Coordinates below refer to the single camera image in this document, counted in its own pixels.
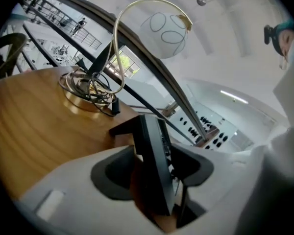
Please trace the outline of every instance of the black cable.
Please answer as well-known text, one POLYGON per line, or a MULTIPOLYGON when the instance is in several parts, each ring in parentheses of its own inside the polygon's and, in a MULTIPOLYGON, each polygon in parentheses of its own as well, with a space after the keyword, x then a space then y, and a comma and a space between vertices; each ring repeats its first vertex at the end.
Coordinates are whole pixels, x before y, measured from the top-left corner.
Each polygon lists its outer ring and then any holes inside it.
POLYGON ((105 115, 109 116, 109 117, 114 117, 116 115, 114 114, 110 114, 108 112, 105 112, 103 111, 98 105, 96 105, 95 103, 95 100, 93 99, 93 97, 95 97, 97 100, 99 99, 100 101, 102 101, 103 103, 109 105, 109 104, 113 104, 115 102, 117 102, 117 97, 116 96, 113 96, 112 94, 110 93, 107 93, 107 92, 100 92, 97 90, 97 87, 95 86, 95 83, 97 82, 98 84, 100 84, 104 89, 106 90, 111 90, 110 89, 110 84, 109 84, 109 81, 108 79, 103 76, 102 74, 98 73, 98 72, 94 72, 92 74, 92 76, 90 77, 87 73, 85 74, 76 74, 77 71, 81 71, 81 72, 84 72, 83 70, 81 69, 76 69, 75 71, 73 71, 72 73, 71 72, 68 72, 68 73, 65 73, 63 75, 61 75, 59 77, 59 80, 58 80, 58 83, 59 85, 61 86, 62 89, 64 89, 65 91, 67 92, 70 92, 72 93, 73 95, 75 96, 78 96, 84 100, 87 100, 89 102, 91 102, 92 104, 94 104, 96 106, 96 108, 98 110, 100 110, 102 113, 104 113, 105 115), (65 86, 63 83, 62 83, 62 79, 66 76, 72 76, 72 77, 69 77, 72 81, 72 83, 70 83, 69 86, 72 86, 72 89, 68 88, 67 86, 65 86), (101 80, 99 80, 99 76, 102 76, 106 82, 107 82, 107 85, 104 84, 101 80), (74 77, 79 77, 81 78, 77 83, 74 83, 74 77), (81 85, 80 85, 80 82, 87 82, 87 92, 84 91, 84 89, 81 88, 81 85), (91 90, 90 90, 90 85, 93 86, 94 90, 95 90, 95 94, 91 93, 91 90))

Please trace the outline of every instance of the wooden tabletop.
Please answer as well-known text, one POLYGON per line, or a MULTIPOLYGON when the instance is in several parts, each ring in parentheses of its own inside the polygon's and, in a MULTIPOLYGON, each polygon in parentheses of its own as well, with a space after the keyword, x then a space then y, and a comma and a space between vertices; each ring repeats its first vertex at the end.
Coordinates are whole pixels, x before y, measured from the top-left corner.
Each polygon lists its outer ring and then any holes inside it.
POLYGON ((0 178, 11 197, 59 165, 113 147, 132 144, 108 130, 138 115, 121 102, 108 117, 71 104, 58 85, 71 67, 36 70, 0 80, 0 178))

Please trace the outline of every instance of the metal handrail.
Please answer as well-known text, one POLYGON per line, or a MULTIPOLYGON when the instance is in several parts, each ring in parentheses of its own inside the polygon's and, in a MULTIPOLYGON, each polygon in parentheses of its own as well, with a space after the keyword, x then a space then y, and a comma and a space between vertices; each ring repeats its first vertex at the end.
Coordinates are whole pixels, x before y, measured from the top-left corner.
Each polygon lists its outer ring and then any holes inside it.
MULTIPOLYGON (((113 32, 113 26, 116 18, 103 10, 102 8, 90 3, 86 0, 58 0, 73 9, 83 13, 90 19, 94 20, 105 29, 113 32)), ((155 58, 140 42, 138 36, 125 24, 119 24, 119 41, 123 42, 126 46, 128 46, 150 69, 150 71, 157 77, 157 79, 162 83, 162 85, 168 90, 177 104, 184 111, 186 116, 190 119, 196 130, 199 134, 207 139, 206 132, 200 123, 200 120, 188 101, 185 93, 179 86, 178 82, 166 68, 166 66, 157 58, 155 58)))
MULTIPOLYGON (((35 3, 33 4, 33 1, 32 0, 28 0, 30 1, 31 3, 28 3, 26 1, 23 1, 23 4, 25 4, 26 6, 28 6, 27 8, 27 12, 29 11, 29 8, 31 7, 31 5, 37 5, 37 1, 39 0, 36 0, 35 3)), ((70 16, 68 16, 66 13, 64 13, 62 10, 60 10, 59 8, 55 7, 52 3, 50 3, 49 1, 47 0, 41 0, 43 1, 44 3, 46 4, 49 4, 52 8, 55 8, 57 11, 59 11, 59 13, 62 13, 64 16, 59 16, 57 15, 54 11, 51 11, 50 9, 46 8, 46 7, 43 7, 42 5, 38 4, 39 6, 41 6, 43 9, 49 11, 50 13, 52 13, 55 17, 58 17, 58 19, 56 19, 58 21, 57 24, 60 24, 61 23, 61 20, 65 17, 71 19, 72 22, 70 22, 69 24, 71 24, 72 26, 70 27, 71 30, 73 30, 77 25, 79 25, 78 22, 76 22, 73 18, 71 18, 70 16)), ((40 13, 42 14, 45 14, 46 16, 48 16, 47 13, 43 12, 43 11, 40 11, 40 13)), ((93 47, 94 49, 98 49, 100 45, 102 45, 102 42, 100 42, 94 35, 92 35, 88 30, 84 29, 84 28, 81 28, 78 30, 78 33, 74 36, 74 37, 80 37, 81 39, 81 42, 85 42, 87 45, 89 45, 89 47, 93 47)))

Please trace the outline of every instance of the ceiling light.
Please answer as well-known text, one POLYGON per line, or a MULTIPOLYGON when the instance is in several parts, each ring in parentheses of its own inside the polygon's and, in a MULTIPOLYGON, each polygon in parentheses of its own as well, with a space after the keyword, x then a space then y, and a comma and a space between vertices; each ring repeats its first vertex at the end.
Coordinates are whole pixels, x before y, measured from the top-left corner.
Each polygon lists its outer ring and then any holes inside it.
POLYGON ((231 93, 229 93, 229 92, 225 92, 225 91, 220 91, 220 92, 221 92, 222 94, 225 94, 225 95, 227 95, 227 96, 230 96, 230 97, 232 97, 232 98, 234 98, 234 99, 237 99, 237 100, 241 101, 241 102, 244 103, 244 104, 248 104, 248 102, 247 102, 246 100, 241 99, 240 97, 235 96, 235 95, 233 95, 233 94, 231 94, 231 93))

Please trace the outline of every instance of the white glass globe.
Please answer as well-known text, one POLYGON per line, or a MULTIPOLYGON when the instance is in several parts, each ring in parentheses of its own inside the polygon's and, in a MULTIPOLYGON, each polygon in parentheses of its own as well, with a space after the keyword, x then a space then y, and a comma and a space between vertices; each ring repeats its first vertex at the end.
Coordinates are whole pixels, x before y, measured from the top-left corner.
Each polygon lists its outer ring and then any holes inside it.
POLYGON ((184 49, 187 28, 177 15, 157 12, 142 23, 138 36, 152 55, 164 59, 184 49))

